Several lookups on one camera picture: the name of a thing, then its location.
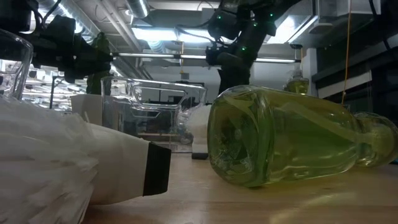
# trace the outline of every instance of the green liquid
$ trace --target green liquid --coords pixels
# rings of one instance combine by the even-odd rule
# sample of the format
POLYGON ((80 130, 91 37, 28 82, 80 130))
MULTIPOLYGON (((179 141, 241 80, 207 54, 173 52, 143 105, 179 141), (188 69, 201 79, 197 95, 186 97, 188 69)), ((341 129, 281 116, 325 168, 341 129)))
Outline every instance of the green liquid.
POLYGON ((298 93, 306 95, 308 91, 309 81, 306 80, 292 80, 287 84, 287 89, 291 93, 298 93))
MULTIPOLYGON (((391 133, 389 128, 383 130, 391 133)), ((338 174, 352 167, 359 155, 369 163, 374 159, 372 145, 361 142, 360 136, 357 119, 340 105, 239 86, 212 106, 208 150, 218 175, 253 187, 338 174)))

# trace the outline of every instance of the wall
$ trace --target wall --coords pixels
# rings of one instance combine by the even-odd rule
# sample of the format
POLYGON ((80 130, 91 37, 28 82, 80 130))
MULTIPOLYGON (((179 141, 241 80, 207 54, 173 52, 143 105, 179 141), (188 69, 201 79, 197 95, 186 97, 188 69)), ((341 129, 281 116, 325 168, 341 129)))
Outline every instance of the wall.
POLYGON ((307 49, 305 51, 305 57, 303 58, 303 76, 304 78, 310 79, 310 86, 308 87, 307 95, 314 97, 318 97, 318 90, 315 84, 312 82, 312 76, 318 72, 317 65, 317 50, 307 49))
MULTIPOLYGON (((281 90, 289 79, 287 72, 293 69, 294 64, 292 63, 255 63, 252 67, 251 84, 281 90)), ((175 82, 181 80, 180 67, 147 67, 146 70, 157 81, 175 82)), ((217 68, 185 67, 183 70, 190 74, 190 82, 205 83, 205 87, 208 89, 207 101, 213 102, 218 96, 220 86, 217 68)))

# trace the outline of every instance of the ceiling duct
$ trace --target ceiling duct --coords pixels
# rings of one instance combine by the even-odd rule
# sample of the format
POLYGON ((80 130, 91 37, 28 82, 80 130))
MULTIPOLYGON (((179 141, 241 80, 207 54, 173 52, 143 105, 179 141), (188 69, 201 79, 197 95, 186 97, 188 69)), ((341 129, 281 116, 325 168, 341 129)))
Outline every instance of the ceiling duct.
MULTIPOLYGON (((38 0, 38 2, 39 10, 45 13, 55 4, 54 0, 38 0)), ((89 43, 100 32, 90 18, 72 0, 63 0, 52 14, 74 18, 76 20, 76 31, 83 31, 82 36, 89 43)))
POLYGON ((153 52, 155 52, 157 54, 165 54, 166 53, 166 48, 164 46, 163 41, 156 40, 156 41, 148 41, 147 43, 153 52))
POLYGON ((126 0, 127 7, 131 15, 135 18, 143 19, 149 14, 149 4, 147 0, 126 0))

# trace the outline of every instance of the fluorescent light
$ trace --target fluorescent light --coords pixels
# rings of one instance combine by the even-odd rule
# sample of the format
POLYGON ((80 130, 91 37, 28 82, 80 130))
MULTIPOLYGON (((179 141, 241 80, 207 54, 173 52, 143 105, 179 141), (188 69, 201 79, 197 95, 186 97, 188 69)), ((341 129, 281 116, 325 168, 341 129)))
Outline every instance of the fluorescent light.
POLYGON ((158 41, 158 40, 177 40, 172 29, 140 29, 132 28, 134 35, 139 40, 158 41))
MULTIPOLYGON (((119 53, 120 57, 141 57, 141 58, 181 58, 181 59, 206 59, 206 55, 179 55, 179 54, 146 54, 146 53, 119 53)), ((268 63, 295 63, 294 59, 281 58, 257 58, 255 62, 268 63)))
POLYGON ((267 41, 267 44, 284 44, 294 34, 294 31, 295 31, 295 22, 291 16, 288 16, 276 30, 275 37, 271 37, 267 41))
POLYGON ((172 54, 119 53, 120 57, 174 58, 172 54))
POLYGON ((133 80, 139 81, 139 82, 156 83, 156 84, 170 84, 168 82, 160 82, 160 81, 153 81, 153 80, 141 80, 141 79, 133 79, 133 80))
MULTIPOLYGON (((75 96, 84 93, 54 93, 54 96, 75 96)), ((31 93, 23 92, 24 96, 51 96, 51 93, 31 93)))
POLYGON ((316 20, 318 20, 318 16, 314 16, 307 24, 305 24, 296 34, 294 34, 287 42, 292 43, 295 41, 300 35, 304 33, 316 20))
POLYGON ((277 58, 257 58, 254 62, 270 62, 270 63, 294 63, 292 59, 277 59, 277 58))
MULTIPOLYGON (((181 40, 186 43, 210 43, 210 40, 201 37, 195 37, 188 34, 180 34, 177 38, 174 29, 156 29, 156 28, 147 28, 147 29, 140 29, 140 28, 132 28, 134 35, 139 40, 146 40, 146 41, 159 41, 159 40, 181 40)), ((214 41, 214 38, 207 32, 205 29, 185 29, 190 34, 199 35, 202 37, 207 37, 214 41)), ((221 38, 225 43, 232 43, 232 40, 222 37, 221 38)))
POLYGON ((181 55, 182 59, 206 59, 205 55, 181 55))

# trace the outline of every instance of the glass beaker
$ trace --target glass beaker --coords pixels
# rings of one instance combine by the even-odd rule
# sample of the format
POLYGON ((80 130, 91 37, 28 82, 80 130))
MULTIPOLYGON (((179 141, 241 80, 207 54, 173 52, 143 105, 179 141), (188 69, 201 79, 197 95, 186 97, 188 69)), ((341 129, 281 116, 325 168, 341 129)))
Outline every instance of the glass beaker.
POLYGON ((192 151, 192 135, 179 123, 187 109, 203 106, 206 88, 132 78, 101 79, 103 126, 174 152, 192 151))
POLYGON ((32 57, 32 44, 0 29, 0 95, 22 99, 32 57))
POLYGON ((224 180, 254 187, 388 164, 398 156, 397 133, 376 114, 352 115, 327 100, 236 86, 211 107, 208 151, 224 180))

